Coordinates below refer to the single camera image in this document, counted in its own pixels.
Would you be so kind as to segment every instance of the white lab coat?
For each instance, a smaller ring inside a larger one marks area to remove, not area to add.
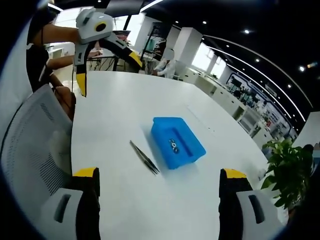
[[[176,72],[176,61],[171,60],[167,64],[167,60],[163,58],[161,62],[154,68],[158,76],[165,76],[167,79],[173,79]]]

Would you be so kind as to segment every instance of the green leaves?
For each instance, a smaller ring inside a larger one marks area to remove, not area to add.
[[[292,143],[287,140],[269,141],[263,148],[272,150],[266,173],[273,171],[273,175],[264,180],[261,189],[276,183],[272,190],[280,190],[281,195],[275,205],[288,208],[305,196],[314,164],[313,156],[301,147],[292,147]]]
[[[266,189],[267,187],[269,187],[271,184],[274,184],[276,182],[276,178],[275,176],[269,175],[265,178],[261,189]]]
[[[285,203],[286,203],[286,201],[285,201],[283,198],[280,197],[279,200],[276,201],[274,205],[275,205],[277,208],[279,208],[279,207],[285,205]]]

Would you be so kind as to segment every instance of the white pillar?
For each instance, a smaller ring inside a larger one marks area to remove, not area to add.
[[[232,73],[234,73],[234,71],[232,71],[232,70],[230,69],[230,67],[225,66],[225,68],[224,68],[224,70],[223,70],[223,72],[222,72],[222,75],[219,77],[218,81],[219,81],[220,83],[222,83],[223,85],[225,85],[225,84],[227,83],[228,79],[230,78],[230,75],[231,75]]]
[[[158,23],[160,21],[153,19],[148,16],[144,16],[144,19],[142,21],[142,25],[140,28],[140,31],[138,33],[138,36],[136,38],[135,44],[134,44],[134,50],[137,52],[142,52],[144,49],[146,42],[148,40],[148,34],[152,30],[152,23]]]
[[[177,39],[179,37],[180,34],[180,29],[176,28],[176,27],[171,27],[171,30],[168,34],[168,37],[166,38],[166,47],[167,48],[174,48],[177,42]]]
[[[212,60],[211,60],[211,62],[209,64],[209,67],[206,70],[205,74],[209,75],[211,73],[212,69],[214,68],[214,66],[216,64],[217,59],[218,59],[218,56],[217,55],[213,55]]]
[[[191,27],[183,27],[174,45],[175,60],[190,67],[198,51],[203,35]]]

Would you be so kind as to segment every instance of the led strip light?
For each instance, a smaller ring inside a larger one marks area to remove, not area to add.
[[[143,8],[140,9],[140,13],[142,13],[143,11],[147,10],[148,8],[151,8],[152,6],[161,3],[163,0],[155,0],[151,3],[149,3],[148,5],[145,5]]]
[[[257,71],[258,73],[260,73],[261,75],[263,75],[263,76],[264,76],[265,78],[267,78],[270,82],[272,82],[272,83],[289,99],[289,101],[292,103],[292,105],[295,107],[295,109],[296,109],[296,110],[298,111],[298,113],[300,114],[302,120],[303,120],[304,122],[306,121],[305,117],[302,115],[302,113],[300,112],[300,110],[299,110],[299,108],[297,107],[297,105],[291,100],[291,98],[285,93],[285,91],[283,91],[274,81],[272,81],[272,80],[271,80],[267,75],[265,75],[263,72],[261,72],[260,70],[256,69],[254,66],[251,66],[249,63],[243,61],[242,59],[237,58],[236,56],[231,55],[230,53],[224,52],[224,51],[222,51],[222,50],[219,50],[219,49],[214,48],[214,47],[211,47],[211,46],[208,46],[208,48],[211,48],[211,49],[213,49],[213,50],[216,50],[216,51],[218,51],[218,52],[221,52],[221,53],[223,53],[223,54],[226,54],[226,55],[228,55],[228,56],[230,56],[230,57],[233,57],[233,58],[239,60],[240,62],[248,65],[249,67],[253,68],[254,70],[256,70],[256,71]]]
[[[294,84],[295,86],[302,92],[302,94],[304,95],[304,97],[307,99],[307,101],[309,102],[309,104],[311,105],[311,107],[313,108],[313,104],[311,103],[311,101],[309,100],[309,98],[307,97],[307,95],[305,94],[305,92],[301,89],[301,87],[292,79],[292,77],[290,77],[284,70],[282,70],[278,65],[276,65],[275,63],[273,63],[272,61],[270,61],[268,58],[262,56],[261,54],[257,53],[256,51],[253,51],[251,50],[250,48],[247,48],[245,46],[242,46],[238,43],[235,43],[233,41],[229,41],[229,40],[226,40],[224,38],[221,38],[221,37],[216,37],[216,36],[210,36],[210,35],[203,35],[205,37],[208,37],[208,38],[213,38],[213,39],[218,39],[218,40],[221,40],[221,41],[225,41],[227,43],[230,43],[230,44],[233,44],[233,45],[236,45],[240,48],[243,48],[245,50],[248,50],[249,52],[252,52],[254,54],[256,54],[257,56],[259,56],[260,58],[266,60],[267,62],[269,62],[270,64],[272,64],[275,68],[277,68],[279,71],[281,71],[288,79],[290,79]]]
[[[63,11],[63,9],[61,9],[60,7],[57,7],[56,5],[53,5],[52,3],[48,3],[48,7],[58,10],[60,12]]]
[[[233,68],[234,70],[236,70],[239,73],[242,73],[244,76],[246,76],[248,79],[252,80],[253,82],[255,82],[260,88],[262,88],[267,94],[269,94],[273,100],[276,101],[277,104],[279,104],[279,106],[283,109],[283,111],[288,115],[288,117],[291,119],[290,114],[287,112],[287,110],[280,104],[280,102],[278,102],[278,100],[270,93],[268,92],[268,90],[266,90],[262,85],[260,85],[257,81],[253,80],[251,77],[249,77],[247,74],[245,74],[244,72],[240,71],[239,69],[235,68],[234,66],[231,66],[230,64],[227,63],[227,65],[231,68]]]

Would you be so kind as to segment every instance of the window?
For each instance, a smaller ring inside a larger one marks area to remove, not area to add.
[[[197,69],[207,71],[213,56],[214,51],[207,47],[207,45],[204,43],[201,43],[194,56],[192,65]]]
[[[64,10],[59,13],[56,17],[54,25],[59,27],[68,27],[68,28],[75,28],[76,27],[76,18],[81,11],[84,9],[91,9],[92,7],[78,7],[72,8],[68,10]]]
[[[123,30],[126,24],[128,16],[119,16],[113,19],[113,30],[119,31]]]
[[[54,25],[60,26],[60,27],[75,28],[76,18],[79,15],[79,13],[84,9],[91,9],[91,8],[92,7],[78,7],[78,8],[64,10],[60,12],[60,14],[56,17]],[[127,27],[127,30],[131,32],[127,39],[130,41],[131,45],[133,46],[136,44],[136,40],[137,40],[144,18],[145,18],[144,13],[131,16],[130,22]],[[115,31],[123,30],[127,19],[128,19],[128,16],[119,16],[114,18],[113,30]],[[51,43],[50,45],[52,46],[57,44],[61,44],[61,43]]]
[[[127,27],[127,30],[131,31],[131,32],[130,32],[127,39],[130,41],[130,44],[132,46],[134,46],[136,44],[138,34],[141,29],[142,22],[144,21],[144,18],[145,18],[144,13],[140,13],[140,14],[131,16],[130,22]]]
[[[216,75],[216,77],[219,79],[224,72],[226,68],[226,62],[222,60],[221,57],[218,57],[215,65],[213,66],[213,69],[211,71],[211,74]]]

